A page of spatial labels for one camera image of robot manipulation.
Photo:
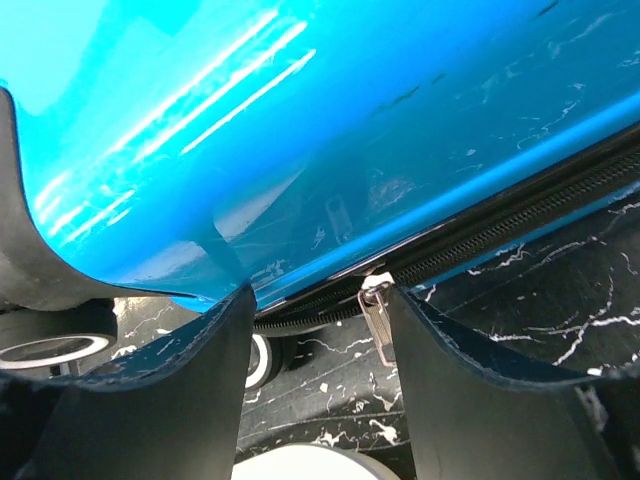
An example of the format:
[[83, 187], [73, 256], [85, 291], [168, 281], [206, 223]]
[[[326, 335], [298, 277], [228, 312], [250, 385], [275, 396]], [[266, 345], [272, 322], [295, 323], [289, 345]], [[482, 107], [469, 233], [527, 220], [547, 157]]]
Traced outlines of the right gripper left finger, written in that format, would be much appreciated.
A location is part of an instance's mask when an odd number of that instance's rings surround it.
[[3, 374], [2, 477], [229, 478], [255, 312], [242, 286], [98, 374]]

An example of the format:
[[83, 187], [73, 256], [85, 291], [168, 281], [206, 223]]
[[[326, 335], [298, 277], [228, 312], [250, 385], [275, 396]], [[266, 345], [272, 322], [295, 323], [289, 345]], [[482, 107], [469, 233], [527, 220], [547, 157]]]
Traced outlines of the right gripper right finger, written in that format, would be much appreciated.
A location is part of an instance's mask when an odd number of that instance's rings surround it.
[[637, 366], [538, 361], [396, 286], [387, 310], [418, 478], [638, 477]]

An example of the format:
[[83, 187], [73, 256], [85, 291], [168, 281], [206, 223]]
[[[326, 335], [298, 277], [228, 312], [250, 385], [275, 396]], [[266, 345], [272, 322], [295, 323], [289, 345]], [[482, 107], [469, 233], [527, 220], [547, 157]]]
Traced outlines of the blue fish-print suitcase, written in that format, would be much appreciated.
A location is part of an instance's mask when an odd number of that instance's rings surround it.
[[116, 341], [116, 298], [333, 317], [634, 183], [635, 1], [5, 1], [1, 374]]

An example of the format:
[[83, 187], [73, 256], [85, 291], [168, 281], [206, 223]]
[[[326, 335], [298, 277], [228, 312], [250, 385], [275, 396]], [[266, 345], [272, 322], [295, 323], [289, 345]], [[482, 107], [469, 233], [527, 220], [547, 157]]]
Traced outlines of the white plastic basin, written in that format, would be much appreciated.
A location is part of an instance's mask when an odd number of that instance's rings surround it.
[[367, 455], [315, 444], [293, 444], [237, 463], [232, 480], [399, 479], [389, 467]]

